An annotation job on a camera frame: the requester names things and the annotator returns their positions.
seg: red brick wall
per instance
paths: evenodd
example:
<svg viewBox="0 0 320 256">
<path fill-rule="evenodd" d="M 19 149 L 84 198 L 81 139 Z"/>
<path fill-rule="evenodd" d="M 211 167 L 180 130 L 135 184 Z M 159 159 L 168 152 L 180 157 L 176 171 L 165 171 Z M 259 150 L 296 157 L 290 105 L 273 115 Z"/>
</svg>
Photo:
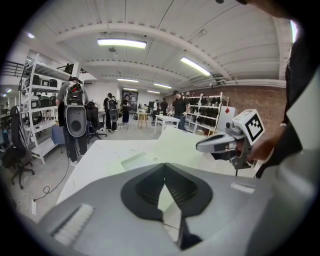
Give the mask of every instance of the red brick wall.
<svg viewBox="0 0 320 256">
<path fill-rule="evenodd" d="M 191 96 L 219 95 L 229 97 L 229 106 L 238 109 L 241 113 L 246 109 L 257 109 L 262 118 L 266 132 L 272 134 L 284 118 L 286 106 L 286 90 L 268 86 L 226 86 L 190 91 Z M 167 97 L 168 104 L 173 102 L 173 97 Z"/>
</svg>

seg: office chair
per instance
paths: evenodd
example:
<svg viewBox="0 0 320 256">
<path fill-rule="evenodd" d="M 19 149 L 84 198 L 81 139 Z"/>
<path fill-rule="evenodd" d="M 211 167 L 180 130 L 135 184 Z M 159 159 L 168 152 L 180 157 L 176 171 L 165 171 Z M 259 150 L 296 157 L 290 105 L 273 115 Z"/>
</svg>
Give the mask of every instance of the office chair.
<svg viewBox="0 0 320 256">
<path fill-rule="evenodd" d="M 97 137 L 99 140 L 101 140 L 99 135 L 105 135 L 107 137 L 107 134 L 105 133 L 98 133 L 97 131 L 100 130 L 103 126 L 103 122 L 99 122 L 99 116 L 98 116 L 98 108 L 94 105 L 88 104 L 87 106 L 87 115 L 88 120 L 91 123 L 91 127 L 89 127 L 89 140 L 93 137 Z"/>
<path fill-rule="evenodd" d="M 15 184 L 14 179 L 16 176 L 19 176 L 19 185 L 20 189 L 24 189 L 21 184 L 21 177 L 24 172 L 31 172 L 32 175 L 35 175 L 34 170 L 25 168 L 28 164 L 32 166 L 32 163 L 29 161 L 27 163 L 22 163 L 21 159 L 23 159 L 27 154 L 27 149 L 21 141 L 21 125 L 20 125 L 20 117 L 19 111 L 16 106 L 12 107 L 10 110 L 11 116 L 11 140 L 13 145 L 9 147 L 2 157 L 2 163 L 5 168 L 13 167 L 17 171 L 11 178 L 12 185 Z"/>
</svg>

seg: power strip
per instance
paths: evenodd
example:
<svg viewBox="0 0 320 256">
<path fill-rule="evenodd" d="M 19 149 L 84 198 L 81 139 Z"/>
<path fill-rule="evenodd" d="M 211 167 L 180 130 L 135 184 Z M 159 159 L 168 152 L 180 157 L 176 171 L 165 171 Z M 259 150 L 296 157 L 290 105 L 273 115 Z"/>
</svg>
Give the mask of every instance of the power strip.
<svg viewBox="0 0 320 256">
<path fill-rule="evenodd" d="M 31 214 L 33 216 L 37 215 L 37 201 L 31 200 Z"/>
</svg>

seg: black office chair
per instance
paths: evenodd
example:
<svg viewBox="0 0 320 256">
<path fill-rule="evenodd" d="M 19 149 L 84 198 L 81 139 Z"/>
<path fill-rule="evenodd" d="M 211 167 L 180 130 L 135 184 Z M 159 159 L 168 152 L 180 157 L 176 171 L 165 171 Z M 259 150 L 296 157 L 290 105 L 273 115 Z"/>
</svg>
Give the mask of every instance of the black office chair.
<svg viewBox="0 0 320 256">
<path fill-rule="evenodd" d="M 31 172 L 32 175 L 35 175 L 34 170 L 27 169 L 25 166 L 30 164 L 31 162 L 22 163 L 21 159 L 23 159 L 27 154 L 27 149 L 25 148 L 24 144 L 21 141 L 22 131 L 20 126 L 20 117 L 19 117 L 19 110 L 16 106 L 11 108 L 10 110 L 11 116 L 11 140 L 13 145 L 9 147 L 2 157 L 2 163 L 5 168 L 13 167 L 14 169 L 17 168 L 17 171 L 11 178 L 12 185 L 15 184 L 14 178 L 19 175 L 19 185 L 20 189 L 24 189 L 21 185 L 21 177 L 24 172 Z"/>
<path fill-rule="evenodd" d="M 100 130 L 103 126 L 103 122 L 99 122 L 99 116 L 98 116 L 98 108 L 96 106 L 92 106 L 88 104 L 87 106 L 87 115 L 88 120 L 91 123 L 91 127 L 89 127 L 89 140 L 93 137 L 97 137 L 99 140 L 101 140 L 100 135 L 105 135 L 107 137 L 107 134 L 105 133 L 98 133 L 97 131 Z"/>
</svg>

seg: human hand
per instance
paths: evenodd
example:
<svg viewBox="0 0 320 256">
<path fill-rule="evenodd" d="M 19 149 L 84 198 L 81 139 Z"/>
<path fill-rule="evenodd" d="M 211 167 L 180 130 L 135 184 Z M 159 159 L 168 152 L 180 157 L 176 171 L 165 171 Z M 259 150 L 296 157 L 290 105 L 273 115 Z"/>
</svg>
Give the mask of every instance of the human hand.
<svg viewBox="0 0 320 256">
<path fill-rule="evenodd" d="M 242 152 L 244 146 L 243 141 L 237 141 L 236 149 L 239 152 Z M 250 154 L 246 157 L 247 161 L 255 160 L 263 160 L 265 161 L 267 157 L 270 155 L 272 149 L 275 147 L 274 141 L 269 137 L 262 137 L 259 139 L 251 148 Z"/>
</svg>

